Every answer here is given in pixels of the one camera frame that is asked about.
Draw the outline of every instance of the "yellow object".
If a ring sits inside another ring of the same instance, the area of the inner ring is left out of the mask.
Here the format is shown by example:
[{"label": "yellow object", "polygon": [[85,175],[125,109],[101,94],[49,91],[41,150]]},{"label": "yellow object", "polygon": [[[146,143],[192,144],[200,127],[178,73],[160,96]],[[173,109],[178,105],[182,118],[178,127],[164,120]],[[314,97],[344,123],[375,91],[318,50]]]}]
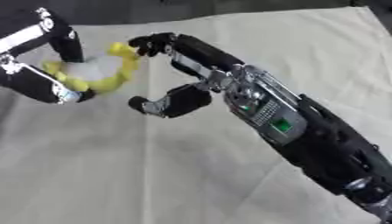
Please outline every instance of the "yellow object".
[{"label": "yellow object", "polygon": [[108,54],[122,58],[122,66],[117,70],[115,75],[101,80],[82,80],[63,73],[64,62],[62,61],[45,61],[44,70],[54,76],[66,87],[75,91],[85,92],[92,89],[97,94],[103,94],[118,89],[125,81],[131,79],[132,71],[137,69],[139,56],[134,48],[124,43],[115,42],[108,49]]}]

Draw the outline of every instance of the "gray background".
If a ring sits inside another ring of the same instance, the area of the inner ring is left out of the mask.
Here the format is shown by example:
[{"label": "gray background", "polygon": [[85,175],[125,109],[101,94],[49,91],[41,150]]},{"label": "gray background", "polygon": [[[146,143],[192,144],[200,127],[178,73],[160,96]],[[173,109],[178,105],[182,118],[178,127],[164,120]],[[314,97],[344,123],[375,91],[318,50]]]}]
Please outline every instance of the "gray background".
[{"label": "gray background", "polygon": [[0,15],[19,8],[46,6],[75,25],[139,24],[209,15],[369,5],[392,31],[390,0],[10,0]]}]

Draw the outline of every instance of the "black robotic finger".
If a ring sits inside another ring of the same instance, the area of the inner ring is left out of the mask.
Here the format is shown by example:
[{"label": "black robotic finger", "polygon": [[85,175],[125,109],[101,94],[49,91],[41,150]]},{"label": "black robotic finger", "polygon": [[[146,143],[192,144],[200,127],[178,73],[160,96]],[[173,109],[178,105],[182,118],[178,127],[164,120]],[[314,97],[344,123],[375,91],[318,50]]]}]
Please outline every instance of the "black robotic finger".
[{"label": "black robotic finger", "polygon": [[144,46],[149,41],[150,39],[148,36],[142,36],[142,37],[131,39],[130,41],[128,41],[128,44],[133,47],[140,47],[140,46]]},{"label": "black robotic finger", "polygon": [[211,101],[209,92],[187,84],[168,91],[167,95],[158,101],[135,96],[129,100],[129,106],[142,114],[174,118],[203,108]]},{"label": "black robotic finger", "polygon": [[171,32],[164,32],[137,37],[131,39],[129,45],[139,48],[137,52],[141,56],[147,54],[149,57],[154,57],[158,53],[165,53],[165,48],[172,42],[173,35]]},{"label": "black robotic finger", "polygon": [[194,85],[184,85],[167,93],[170,97],[170,106],[164,110],[169,118],[183,116],[194,110],[208,106],[212,97],[207,91],[200,90]]},{"label": "black robotic finger", "polygon": [[146,113],[143,108],[143,103],[148,102],[148,101],[149,100],[147,100],[146,98],[144,98],[142,96],[134,96],[134,97],[130,98],[130,100],[128,101],[128,105],[132,109],[135,109],[145,115]]},{"label": "black robotic finger", "polygon": [[75,92],[35,66],[23,65],[11,76],[7,87],[32,99],[46,103],[78,102],[82,93]]},{"label": "black robotic finger", "polygon": [[200,81],[203,80],[203,79],[205,79],[205,77],[203,77],[203,75],[201,75],[201,74],[199,74],[198,72],[194,71],[194,70],[191,69],[189,66],[184,66],[184,65],[178,63],[178,62],[175,61],[175,60],[172,60],[172,61],[171,61],[171,65],[172,65],[174,68],[178,69],[179,71],[181,71],[181,72],[183,72],[183,73],[185,73],[185,74],[189,74],[189,75],[191,75],[191,76],[194,76],[194,77],[198,78]]},{"label": "black robotic finger", "polygon": [[46,10],[45,13],[50,17],[44,17],[44,21],[50,18],[54,24],[52,30],[46,34],[53,50],[65,62],[83,62],[83,52],[78,33],[55,12]]}]

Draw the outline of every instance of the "robotic arm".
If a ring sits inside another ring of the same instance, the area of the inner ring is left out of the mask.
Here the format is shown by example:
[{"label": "robotic arm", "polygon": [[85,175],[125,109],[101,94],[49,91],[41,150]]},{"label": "robotic arm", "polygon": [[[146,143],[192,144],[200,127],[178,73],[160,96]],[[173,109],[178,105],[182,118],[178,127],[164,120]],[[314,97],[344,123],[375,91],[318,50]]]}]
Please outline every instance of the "robotic arm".
[{"label": "robotic arm", "polygon": [[211,92],[223,93],[230,111],[307,177],[335,195],[345,195],[382,223],[392,223],[391,164],[377,145],[327,108],[195,37],[160,33],[129,44],[142,56],[169,55],[173,67],[198,79],[158,101],[133,97],[133,109],[173,118],[209,105]]},{"label": "robotic arm", "polygon": [[49,43],[65,62],[83,62],[76,31],[45,8],[19,11],[0,19],[0,86],[46,103],[81,102],[94,92],[77,92],[50,74],[25,63],[17,56]]}]

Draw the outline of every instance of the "wrinkled cloth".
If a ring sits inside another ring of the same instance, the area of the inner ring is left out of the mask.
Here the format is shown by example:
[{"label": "wrinkled cloth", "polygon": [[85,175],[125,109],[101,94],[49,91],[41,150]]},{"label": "wrinkled cloth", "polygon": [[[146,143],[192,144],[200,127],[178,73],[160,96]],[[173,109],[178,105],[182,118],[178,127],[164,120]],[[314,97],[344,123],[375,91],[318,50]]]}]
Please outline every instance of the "wrinkled cloth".
[{"label": "wrinkled cloth", "polygon": [[[266,69],[352,124],[392,159],[392,38],[368,8],[294,10],[180,22],[78,26],[86,55],[114,41],[182,32]],[[24,56],[40,65],[48,47]],[[2,224],[373,224],[213,104],[177,119],[128,108],[194,79],[161,56],[131,83],[80,104],[0,94]]]}]

